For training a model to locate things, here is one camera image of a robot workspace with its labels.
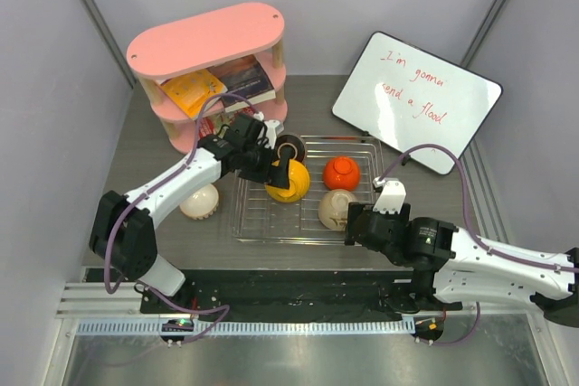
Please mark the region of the yellow bowl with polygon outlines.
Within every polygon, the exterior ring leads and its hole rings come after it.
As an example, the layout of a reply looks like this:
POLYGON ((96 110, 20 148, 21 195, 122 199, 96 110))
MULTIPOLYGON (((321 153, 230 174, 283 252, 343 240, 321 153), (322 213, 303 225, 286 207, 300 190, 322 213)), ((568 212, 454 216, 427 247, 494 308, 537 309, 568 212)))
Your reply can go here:
POLYGON ((310 175, 307 167, 301 162, 290 159, 289 161, 289 188, 283 189, 265 186, 270 198, 277 202, 292 203, 302 199, 310 187, 310 175))

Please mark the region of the metal wire dish rack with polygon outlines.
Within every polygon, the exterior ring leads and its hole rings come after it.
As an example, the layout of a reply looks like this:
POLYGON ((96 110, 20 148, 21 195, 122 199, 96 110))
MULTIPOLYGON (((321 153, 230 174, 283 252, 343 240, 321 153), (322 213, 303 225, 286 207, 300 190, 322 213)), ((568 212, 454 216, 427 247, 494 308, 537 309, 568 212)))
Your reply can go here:
POLYGON ((261 184, 237 178, 234 182, 232 227, 234 238, 243 242, 341 245, 344 234, 326 228, 318 219, 318 205, 329 191, 323 170, 332 158, 347 156, 360 169, 354 190, 360 202, 375 202, 373 180, 384 172, 382 144, 373 137, 304 136, 304 165, 310 187, 297 202, 282 203, 269 197, 261 184))

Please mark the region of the dark brown bowl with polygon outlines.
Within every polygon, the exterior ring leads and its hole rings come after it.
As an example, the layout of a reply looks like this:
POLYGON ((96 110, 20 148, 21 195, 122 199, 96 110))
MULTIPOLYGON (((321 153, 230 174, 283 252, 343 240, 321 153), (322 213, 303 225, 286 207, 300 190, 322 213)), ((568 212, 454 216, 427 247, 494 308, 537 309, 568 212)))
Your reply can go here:
POLYGON ((279 160, 287 158, 303 162, 306 154, 306 144, 299 135, 288 133, 277 137, 275 156, 277 156, 279 160))

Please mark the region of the white ridged bowl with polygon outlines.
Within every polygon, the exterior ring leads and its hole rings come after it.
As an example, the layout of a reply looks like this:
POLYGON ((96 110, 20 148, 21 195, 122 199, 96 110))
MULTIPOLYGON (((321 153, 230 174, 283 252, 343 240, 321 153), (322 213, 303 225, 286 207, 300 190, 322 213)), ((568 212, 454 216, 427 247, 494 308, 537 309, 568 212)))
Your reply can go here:
POLYGON ((214 214, 220 195, 213 184, 208 184, 189 196, 179 205, 181 213, 193 220, 203 220, 214 214))

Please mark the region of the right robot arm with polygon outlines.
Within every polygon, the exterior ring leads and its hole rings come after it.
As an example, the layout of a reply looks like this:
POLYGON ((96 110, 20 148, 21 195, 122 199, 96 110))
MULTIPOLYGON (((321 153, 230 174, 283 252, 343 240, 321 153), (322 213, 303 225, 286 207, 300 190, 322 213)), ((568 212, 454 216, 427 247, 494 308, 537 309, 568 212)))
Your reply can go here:
POLYGON ((380 253, 412 271, 394 303, 414 310, 470 302, 536 306, 544 319, 578 326, 578 250, 565 253, 521 249, 477 239, 446 221, 410 219, 410 206, 380 213, 352 202, 346 218, 347 245, 380 253))

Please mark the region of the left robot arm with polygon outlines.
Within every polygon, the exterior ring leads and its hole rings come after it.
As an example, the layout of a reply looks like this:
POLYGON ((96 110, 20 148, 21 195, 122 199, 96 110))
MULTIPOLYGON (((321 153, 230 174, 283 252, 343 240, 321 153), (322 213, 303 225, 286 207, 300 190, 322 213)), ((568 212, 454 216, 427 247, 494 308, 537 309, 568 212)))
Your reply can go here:
POLYGON ((99 202, 90 250, 104 259, 105 269, 139 281, 161 293, 172 312, 184 312, 193 291, 184 273, 157 250, 156 229, 193 193, 229 173, 266 186, 290 187, 290 163, 304 159, 303 140, 283 131, 277 119, 241 113, 215 135, 196 142, 193 150, 154 180, 124 194, 109 191, 99 202))

